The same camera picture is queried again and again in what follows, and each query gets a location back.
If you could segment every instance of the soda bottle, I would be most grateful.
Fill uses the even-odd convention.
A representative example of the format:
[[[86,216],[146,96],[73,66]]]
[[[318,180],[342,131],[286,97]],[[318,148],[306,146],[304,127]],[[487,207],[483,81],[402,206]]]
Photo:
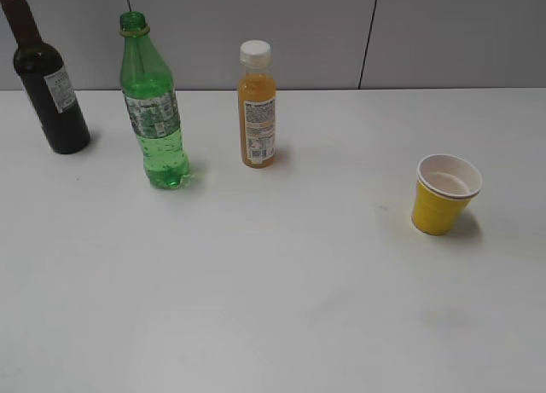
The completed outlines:
[[[121,89],[144,155],[144,170],[157,188],[178,188],[189,176],[171,71],[148,35],[140,12],[120,17],[125,52]]]

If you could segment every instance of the dark glass bottle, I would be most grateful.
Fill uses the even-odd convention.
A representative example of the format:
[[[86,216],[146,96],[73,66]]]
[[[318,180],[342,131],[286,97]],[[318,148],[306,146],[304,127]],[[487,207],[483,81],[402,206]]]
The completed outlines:
[[[18,49],[14,68],[25,87],[51,148],[75,153],[90,141],[89,131],[59,52],[44,43],[26,0],[0,0]]]

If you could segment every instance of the wine bottle label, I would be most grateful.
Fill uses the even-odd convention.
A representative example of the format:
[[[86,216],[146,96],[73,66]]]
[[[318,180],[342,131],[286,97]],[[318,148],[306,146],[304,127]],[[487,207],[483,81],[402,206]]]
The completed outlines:
[[[159,139],[180,128],[174,90],[151,99],[135,99],[125,93],[124,96],[133,130],[138,136]]]
[[[262,164],[275,154],[275,98],[244,101],[247,157]]]
[[[76,94],[64,66],[57,72],[44,76],[44,80],[48,85],[57,112],[65,112],[76,102]]]

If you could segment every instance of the plastic cup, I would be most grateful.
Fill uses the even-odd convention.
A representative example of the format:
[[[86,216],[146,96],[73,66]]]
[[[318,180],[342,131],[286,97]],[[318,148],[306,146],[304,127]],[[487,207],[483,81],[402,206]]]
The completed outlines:
[[[426,234],[446,234],[481,186],[478,169],[466,160],[449,154],[424,158],[417,166],[413,224]]]

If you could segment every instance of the wine bottle cap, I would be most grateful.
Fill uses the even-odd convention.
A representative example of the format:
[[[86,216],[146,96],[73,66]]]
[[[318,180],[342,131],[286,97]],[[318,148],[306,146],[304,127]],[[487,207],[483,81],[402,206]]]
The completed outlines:
[[[0,3],[19,45],[42,42],[26,0],[0,0]]]

